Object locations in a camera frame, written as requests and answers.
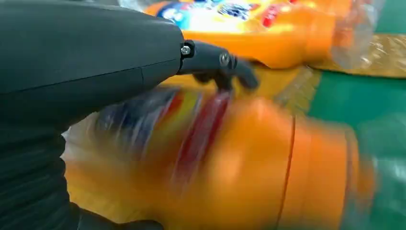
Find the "bottle label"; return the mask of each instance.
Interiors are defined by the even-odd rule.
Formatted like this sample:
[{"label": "bottle label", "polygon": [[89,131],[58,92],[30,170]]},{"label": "bottle label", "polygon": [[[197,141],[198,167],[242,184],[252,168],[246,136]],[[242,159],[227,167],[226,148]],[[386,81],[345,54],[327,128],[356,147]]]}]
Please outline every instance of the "bottle label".
[{"label": "bottle label", "polygon": [[101,111],[96,140],[99,148],[113,144],[108,157],[114,152],[120,162],[147,162],[166,179],[187,184],[209,152],[230,101],[227,92],[155,89]]},{"label": "bottle label", "polygon": [[280,5],[294,0],[204,0],[171,2],[157,17],[169,19],[182,30],[204,32],[249,32],[269,28]]},{"label": "bottle label", "polygon": [[159,151],[155,146],[167,148],[166,143],[187,129],[201,98],[198,92],[176,88],[152,90],[101,111],[95,124],[96,137],[112,142],[123,160],[142,160],[149,148],[153,152]]}]

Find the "orange detergent bottle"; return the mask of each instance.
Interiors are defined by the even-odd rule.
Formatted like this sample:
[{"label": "orange detergent bottle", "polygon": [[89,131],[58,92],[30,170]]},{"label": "orange detergent bottle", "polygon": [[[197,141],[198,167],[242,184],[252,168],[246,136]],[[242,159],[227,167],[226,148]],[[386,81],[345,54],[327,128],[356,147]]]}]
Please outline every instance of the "orange detergent bottle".
[{"label": "orange detergent bottle", "polygon": [[324,60],[350,66],[367,49],[373,32],[366,17],[354,20],[264,0],[161,2],[144,12],[172,20],[186,39],[222,46],[274,69]]},{"label": "orange detergent bottle", "polygon": [[375,189],[351,130],[228,93],[156,89],[88,117],[67,141],[69,183],[195,227],[338,230]]}]

